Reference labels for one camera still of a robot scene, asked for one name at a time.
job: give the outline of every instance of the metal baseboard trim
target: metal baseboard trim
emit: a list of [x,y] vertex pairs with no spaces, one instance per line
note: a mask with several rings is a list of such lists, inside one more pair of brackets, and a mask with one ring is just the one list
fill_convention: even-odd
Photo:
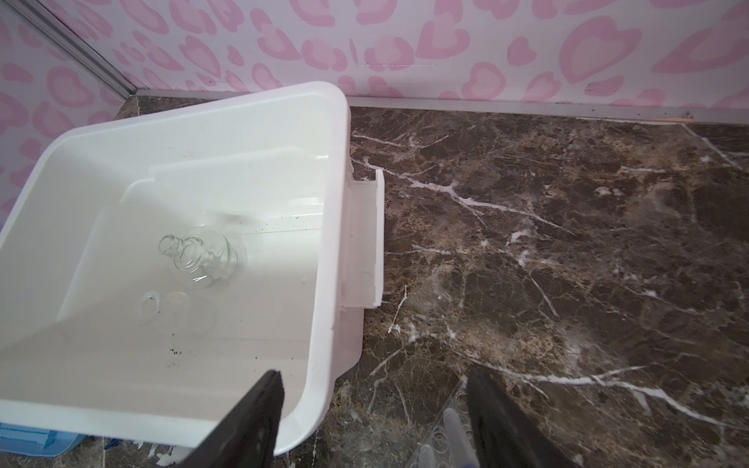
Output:
[[[162,91],[139,89],[136,96],[225,99],[240,96],[233,91]],[[749,110],[682,109],[679,107],[595,106],[590,104],[520,103],[388,97],[349,97],[357,107],[429,109],[437,111],[496,112],[503,114],[556,115],[560,117],[642,121],[648,124],[749,124]]]

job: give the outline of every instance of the white plastic bin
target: white plastic bin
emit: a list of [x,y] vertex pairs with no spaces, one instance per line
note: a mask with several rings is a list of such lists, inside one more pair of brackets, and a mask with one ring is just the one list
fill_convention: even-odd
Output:
[[[275,368],[275,452],[304,441],[382,297],[383,178],[351,177],[349,122],[313,82],[53,142],[0,233],[0,422],[197,446]],[[240,269],[186,291],[186,321],[139,321],[148,291],[185,291],[161,236],[203,224]]]

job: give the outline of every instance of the plastic bin handle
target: plastic bin handle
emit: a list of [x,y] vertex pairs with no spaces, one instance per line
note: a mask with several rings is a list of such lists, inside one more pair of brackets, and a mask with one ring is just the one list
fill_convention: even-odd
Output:
[[382,303],[385,238],[385,177],[348,183],[347,261],[343,306],[373,309]]

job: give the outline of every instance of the glass bottle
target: glass bottle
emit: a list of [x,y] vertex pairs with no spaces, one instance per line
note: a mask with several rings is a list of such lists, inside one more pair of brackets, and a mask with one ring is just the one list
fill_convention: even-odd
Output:
[[226,237],[215,229],[199,226],[180,238],[162,237],[159,252],[174,264],[193,288],[206,288],[215,282],[228,282],[237,270],[237,253]]

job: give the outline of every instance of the pink heart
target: pink heart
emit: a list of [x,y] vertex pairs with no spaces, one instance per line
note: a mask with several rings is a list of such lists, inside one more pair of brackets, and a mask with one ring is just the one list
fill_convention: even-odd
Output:
[[25,168],[21,169],[20,171],[11,172],[10,173],[10,182],[20,189],[23,188],[23,186],[26,184],[26,181],[28,180],[28,176],[31,175],[31,171],[34,170],[34,165],[29,164]]
[[258,38],[258,46],[265,55],[279,60],[299,60],[302,58],[286,33],[274,26],[263,10],[253,8],[249,12],[249,18],[255,29],[262,33],[262,37]]
[[600,82],[591,82],[585,87],[587,96],[610,96],[624,85],[624,75],[614,76]]
[[0,136],[8,127],[23,127],[28,122],[26,107],[9,94],[0,91]]
[[46,86],[52,98],[63,106],[86,107],[96,100],[96,95],[83,85],[78,73],[68,67],[52,68],[47,73]]
[[98,111],[88,116],[86,123],[89,125],[101,124],[103,122],[111,122],[115,118],[112,117],[107,111]]
[[327,0],[290,0],[291,9],[299,18],[310,26],[331,27],[336,19],[330,16]]
[[661,107],[666,100],[666,93],[660,89],[646,89],[634,99],[617,99],[611,103],[612,106],[643,106]]
[[533,14],[539,19],[554,18],[559,11],[579,15],[598,10],[616,0],[533,0]]
[[413,65],[413,49],[403,37],[380,36],[364,51],[364,61],[374,71],[403,70]]
[[199,66],[216,78],[221,78],[221,65],[216,54],[197,37],[187,36],[185,44],[180,44],[180,51],[187,60]]
[[8,29],[5,21],[0,18],[0,44],[3,46],[9,46],[13,43],[13,38],[10,36],[10,29]]
[[681,8],[703,1],[705,0],[650,0],[650,4],[656,8]]
[[155,74],[153,71],[149,70],[148,68],[143,69],[143,76],[145,77],[146,81],[148,81],[148,83],[151,84],[152,89],[166,89],[168,91],[171,91],[173,89],[169,85],[169,83],[159,78],[157,74]]
[[97,31],[106,37],[112,38],[112,32],[114,28],[107,22],[106,19],[102,18],[99,13],[93,11],[91,7],[81,3],[80,1],[73,0],[78,13],[88,21]]
[[338,78],[338,87],[341,88],[346,96],[357,95],[357,82],[348,75],[341,75]]
[[473,0],[480,10],[490,11],[497,19],[507,19],[515,13],[520,0]]
[[126,43],[124,43],[124,42],[120,42],[120,47],[122,47],[122,49],[123,49],[123,50],[124,50],[125,52],[127,52],[127,54],[128,54],[128,55],[129,55],[130,57],[133,57],[133,58],[134,58],[134,59],[136,59],[137,61],[144,61],[144,60],[145,60],[145,57],[143,57],[143,54],[142,54],[142,53],[140,53],[140,51],[139,51],[138,49],[134,49],[133,47],[130,47],[130,46],[128,46],[128,45],[127,45]]
[[265,91],[283,86],[264,64],[255,64],[252,66],[252,79],[260,89]]
[[349,39],[348,40],[348,50],[351,52],[351,58],[354,60],[355,64],[359,64],[359,54],[357,54],[357,47],[354,45],[354,40]]
[[18,197],[13,197],[5,200],[2,204],[2,210],[6,213],[10,213],[10,211],[13,209],[13,206],[16,204],[17,199]]
[[117,107],[122,106],[122,99],[114,97],[112,93],[110,93],[104,88],[99,89],[99,97],[101,98],[102,101],[104,101],[105,103],[111,106],[117,106]]
[[465,99],[492,100],[505,89],[505,76],[487,61],[480,61],[470,69],[470,78],[461,92]]
[[10,62],[2,66],[2,77],[9,82],[30,83],[34,81],[34,77],[28,70]]
[[195,75],[198,77],[200,81],[203,82],[204,85],[210,86],[210,87],[216,86],[216,80],[211,78],[210,76],[206,76],[200,72],[195,72]]
[[556,96],[561,88],[562,82],[554,79],[553,72],[544,72],[530,80],[522,100],[527,103],[545,103]]
[[208,91],[206,88],[203,88],[202,86],[197,86],[194,82],[187,80],[185,81],[185,86],[187,86],[187,89],[190,91]]
[[354,0],[354,4],[360,25],[377,25],[390,19],[398,0]]
[[749,109],[749,86],[717,101],[713,107],[716,109]]
[[236,73],[226,70],[226,82],[231,86],[235,91],[239,91],[240,93],[249,93],[249,89],[244,84],[244,81],[237,76]]
[[42,47],[41,39],[26,29],[25,26],[18,27],[18,35],[27,46],[34,47],[35,49]]
[[173,71],[182,71],[185,69],[167,51],[155,46],[145,34],[140,31],[133,31],[133,37],[146,49],[148,58],[159,67]]
[[115,54],[115,58],[117,58],[117,61],[121,64],[129,67],[131,65],[130,61],[127,60],[127,57],[122,55],[122,53],[117,49],[112,49],[112,53]]
[[510,65],[520,67],[536,59],[536,53],[530,48],[527,37],[516,37],[507,47],[507,61]]
[[46,101],[42,101],[34,110],[31,122],[39,133],[51,139],[59,137],[74,127],[67,115],[53,109]]
[[654,73],[693,73],[734,64],[749,55],[749,1],[736,5],[712,28],[687,37],[652,68]]
[[175,24],[187,32],[216,33],[216,25],[208,13],[193,7],[189,0],[169,0],[169,14],[172,15]]
[[233,46],[227,46],[226,50],[229,52],[226,58],[228,58],[232,64],[237,65],[238,67],[244,67],[244,57],[242,57],[242,54],[240,54],[238,50]]
[[640,44],[638,28],[618,31],[610,16],[588,19],[562,43],[560,68],[570,83],[578,83],[618,64]]
[[370,89],[370,96],[374,97],[403,97],[403,93],[395,88],[388,86],[385,78],[382,76],[370,76],[367,80]]
[[120,4],[130,18],[147,30],[158,34],[169,32],[169,25],[166,24],[164,17],[146,5],[143,0],[120,0]]
[[227,31],[237,32],[237,26],[244,22],[244,14],[234,0],[208,0],[208,6]]
[[304,41],[302,57],[304,63],[318,70],[327,71],[333,68],[335,71],[343,71],[348,66],[346,54],[340,49],[332,48],[324,39],[319,37]]
[[148,86],[145,85],[144,82],[142,82],[137,76],[133,75],[130,72],[124,71],[122,72],[122,76],[124,76],[127,81],[133,84],[136,88],[145,89],[148,88]]
[[461,97],[455,91],[443,91],[440,93],[440,96],[438,97],[438,99],[456,101],[456,100],[460,100]]
[[427,21],[422,28],[416,57],[449,58],[464,52],[470,45],[470,36],[465,29],[455,27],[462,17],[460,0],[439,0],[434,6],[432,21]]
[[22,144],[19,151],[22,156],[38,161],[42,155],[42,144],[36,138],[27,138]]

